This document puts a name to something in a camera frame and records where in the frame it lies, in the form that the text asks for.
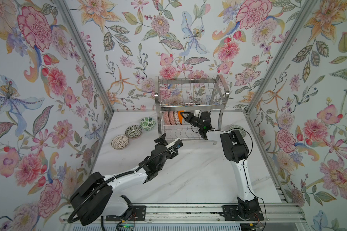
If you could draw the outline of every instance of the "white marble table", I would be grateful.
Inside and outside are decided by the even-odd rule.
[[[94,167],[102,175],[116,174],[134,168],[154,149],[158,137],[157,125],[152,131],[143,131],[137,139],[130,139],[123,150],[111,147],[112,139],[130,125],[139,124],[144,117],[156,118],[155,112],[116,112],[113,115],[104,144]],[[211,113],[212,126],[217,127],[218,113]],[[224,113],[222,130],[231,125],[250,129],[242,113]],[[251,148],[247,135],[245,142]],[[248,159],[250,180],[254,192],[265,203],[280,203],[280,198],[270,178],[257,145],[254,143]],[[220,143],[209,141],[184,141],[179,155],[168,159],[163,170],[152,181],[130,187],[121,192],[133,203],[231,203],[237,202],[237,187],[233,169],[226,160]]]

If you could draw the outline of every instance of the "green leaf-patterned bowl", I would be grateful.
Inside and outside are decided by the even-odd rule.
[[[152,117],[145,117],[140,121],[140,127],[145,131],[150,131],[155,126],[155,120]]]

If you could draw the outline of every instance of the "stainless steel dish rack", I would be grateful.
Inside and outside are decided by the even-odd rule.
[[[221,130],[222,114],[229,99],[230,90],[222,75],[211,79],[177,79],[155,82],[155,105],[157,111],[158,133],[166,133],[167,140],[177,137],[183,140],[201,140],[198,128],[186,124],[164,125],[164,111],[194,111],[219,109],[217,129]]]

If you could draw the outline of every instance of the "bowl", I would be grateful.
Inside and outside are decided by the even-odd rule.
[[[131,125],[125,131],[125,135],[130,139],[138,138],[141,135],[141,127],[139,125]]]
[[[112,148],[121,150],[128,145],[128,137],[125,135],[119,135],[113,138],[111,142]]]
[[[145,117],[140,121],[140,127],[145,131],[150,131],[155,126],[155,120],[152,117]]]

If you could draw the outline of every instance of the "wall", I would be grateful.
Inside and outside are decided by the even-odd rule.
[[[91,35],[87,46],[114,109],[153,109],[156,76],[200,79],[218,73],[231,88],[229,108],[244,109],[303,1],[78,0],[67,4],[79,30]],[[163,86],[162,99],[206,101],[203,90],[196,94],[170,88],[180,86]]]
[[[0,0],[0,231],[56,230],[90,173],[111,114],[79,54],[51,0]]]
[[[347,231],[347,0],[315,6],[251,118],[312,229]]]

